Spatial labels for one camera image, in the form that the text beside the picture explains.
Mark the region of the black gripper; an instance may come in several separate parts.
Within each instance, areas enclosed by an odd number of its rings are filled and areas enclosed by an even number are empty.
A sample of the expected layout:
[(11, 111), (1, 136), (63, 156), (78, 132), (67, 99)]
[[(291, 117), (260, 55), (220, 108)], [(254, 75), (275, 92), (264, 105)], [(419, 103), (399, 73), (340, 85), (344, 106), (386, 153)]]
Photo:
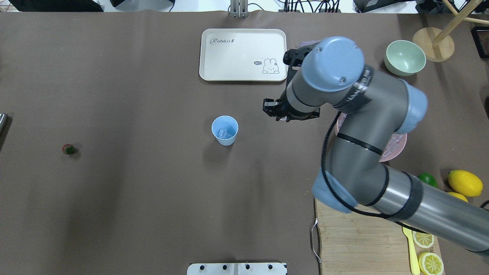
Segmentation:
[[(301, 67), (302, 63), (311, 51), (313, 46), (300, 46), (295, 49), (289, 49), (283, 54), (283, 63), (288, 66), (286, 84), (287, 88), (291, 87), (290, 82), (292, 78), (297, 73), (294, 67)], [(262, 110), (269, 115), (274, 117), (276, 121), (286, 120), (287, 122), (291, 120), (311, 120), (318, 118), (320, 116), (320, 108), (316, 107), (313, 111), (297, 111), (288, 101), (287, 91), (284, 90), (279, 99), (264, 99), (262, 104)]]

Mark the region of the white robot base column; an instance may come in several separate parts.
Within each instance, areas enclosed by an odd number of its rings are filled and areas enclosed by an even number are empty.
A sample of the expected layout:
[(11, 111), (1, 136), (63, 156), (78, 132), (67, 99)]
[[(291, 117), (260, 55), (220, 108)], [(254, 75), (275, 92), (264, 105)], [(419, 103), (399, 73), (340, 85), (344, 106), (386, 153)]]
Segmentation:
[(187, 275), (287, 275), (288, 268), (279, 262), (194, 263)]

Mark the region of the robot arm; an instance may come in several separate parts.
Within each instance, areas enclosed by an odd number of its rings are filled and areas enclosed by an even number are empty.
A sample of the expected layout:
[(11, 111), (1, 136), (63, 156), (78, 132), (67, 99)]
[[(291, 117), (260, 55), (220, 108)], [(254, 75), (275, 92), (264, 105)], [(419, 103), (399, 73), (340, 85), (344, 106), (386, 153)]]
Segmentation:
[(264, 99), (266, 114), (303, 121), (318, 118), (324, 104), (337, 110), (313, 185), (318, 200), (488, 256), (488, 210), (379, 162), (393, 134), (408, 133), (423, 120), (428, 106), (423, 92), (366, 64), (347, 37), (290, 49), (283, 62), (290, 67), (287, 87), (279, 99)]

